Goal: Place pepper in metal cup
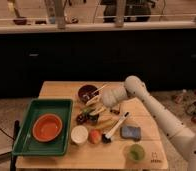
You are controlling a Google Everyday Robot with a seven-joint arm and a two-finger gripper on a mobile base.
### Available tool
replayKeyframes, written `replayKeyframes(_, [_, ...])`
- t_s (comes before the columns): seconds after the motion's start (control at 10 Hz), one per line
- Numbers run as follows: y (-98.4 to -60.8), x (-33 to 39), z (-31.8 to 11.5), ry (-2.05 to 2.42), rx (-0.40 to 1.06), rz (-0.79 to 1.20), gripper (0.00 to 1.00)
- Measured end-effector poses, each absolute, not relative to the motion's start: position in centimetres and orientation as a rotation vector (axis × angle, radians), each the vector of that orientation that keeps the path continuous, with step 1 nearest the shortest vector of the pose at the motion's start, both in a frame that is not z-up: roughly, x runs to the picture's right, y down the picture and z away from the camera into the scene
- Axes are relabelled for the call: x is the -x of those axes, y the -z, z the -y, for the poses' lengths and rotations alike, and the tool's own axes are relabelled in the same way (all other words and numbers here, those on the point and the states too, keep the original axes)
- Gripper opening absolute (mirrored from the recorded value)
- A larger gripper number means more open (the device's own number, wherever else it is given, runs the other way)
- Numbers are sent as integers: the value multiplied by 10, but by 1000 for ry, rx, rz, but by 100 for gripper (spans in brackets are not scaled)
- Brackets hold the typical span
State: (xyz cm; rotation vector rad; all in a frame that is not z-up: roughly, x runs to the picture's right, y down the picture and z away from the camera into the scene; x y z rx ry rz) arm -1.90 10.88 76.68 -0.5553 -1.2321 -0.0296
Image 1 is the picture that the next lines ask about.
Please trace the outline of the white fabric-covered gripper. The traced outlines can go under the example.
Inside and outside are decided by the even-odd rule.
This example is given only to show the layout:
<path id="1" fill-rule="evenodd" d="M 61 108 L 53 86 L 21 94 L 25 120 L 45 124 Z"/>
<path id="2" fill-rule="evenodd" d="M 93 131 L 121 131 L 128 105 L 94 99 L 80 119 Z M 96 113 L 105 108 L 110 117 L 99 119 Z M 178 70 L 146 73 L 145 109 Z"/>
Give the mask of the white fabric-covered gripper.
<path id="1" fill-rule="evenodd" d="M 107 84 L 102 85 L 100 88 L 97 90 L 93 91 L 91 94 L 95 94 L 96 92 L 102 90 L 105 88 Z M 102 92 L 101 98 L 99 95 L 91 98 L 89 101 L 86 102 L 86 106 L 90 106 L 93 104 L 98 103 L 100 100 L 103 103 L 104 106 L 106 107 L 114 107 L 115 105 L 119 104 L 123 100 L 127 100 L 128 95 L 126 92 L 126 89 L 123 86 L 118 86 L 115 88 L 109 88 L 106 89 Z"/>

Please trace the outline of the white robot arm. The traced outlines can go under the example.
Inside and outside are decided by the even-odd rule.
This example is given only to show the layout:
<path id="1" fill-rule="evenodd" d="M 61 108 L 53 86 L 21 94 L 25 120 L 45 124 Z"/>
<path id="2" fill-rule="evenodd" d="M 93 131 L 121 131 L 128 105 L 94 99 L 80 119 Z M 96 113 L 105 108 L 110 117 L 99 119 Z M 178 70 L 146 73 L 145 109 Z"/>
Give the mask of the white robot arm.
<path id="1" fill-rule="evenodd" d="M 97 98 L 106 108 L 132 98 L 139 99 L 176 151 L 188 162 L 187 171 L 196 171 L 196 133 L 154 98 L 140 78 L 128 76 L 122 84 L 103 90 Z"/>

